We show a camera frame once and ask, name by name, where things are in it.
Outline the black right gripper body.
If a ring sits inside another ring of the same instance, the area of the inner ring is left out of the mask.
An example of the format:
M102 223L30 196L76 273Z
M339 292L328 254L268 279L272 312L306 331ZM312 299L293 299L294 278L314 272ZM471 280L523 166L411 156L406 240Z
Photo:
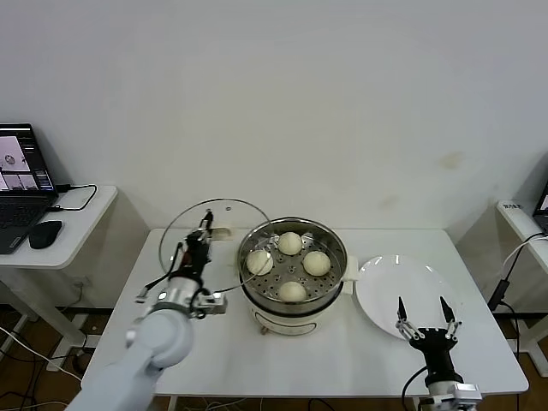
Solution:
M462 376L454 368L450 351L455 347L457 340L446 337L445 329L419 328L422 335L412 337L411 347L419 350L425 359L427 375L425 384L438 382L462 382Z

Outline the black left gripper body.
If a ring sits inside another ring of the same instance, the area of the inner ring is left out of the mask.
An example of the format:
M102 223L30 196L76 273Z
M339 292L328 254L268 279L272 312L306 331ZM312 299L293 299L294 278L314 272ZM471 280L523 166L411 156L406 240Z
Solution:
M203 271L211 262L211 232L195 230L185 239L186 248L179 267L170 273L171 278L182 277L193 281L201 281Z

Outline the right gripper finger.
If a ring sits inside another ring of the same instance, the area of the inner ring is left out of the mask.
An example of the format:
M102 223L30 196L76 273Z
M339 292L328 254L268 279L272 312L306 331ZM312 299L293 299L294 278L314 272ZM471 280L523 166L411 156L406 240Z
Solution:
M453 312L453 309L451 306L447 303L447 301L443 298L443 296L439 297L442 312L444 315L444 319L446 321L446 338L456 338L456 333L460 326L462 325L462 322L460 320L456 319L456 316Z
M396 329L408 342L412 340L418 341L422 338L420 330L408 320L407 311L401 296L398 297Z

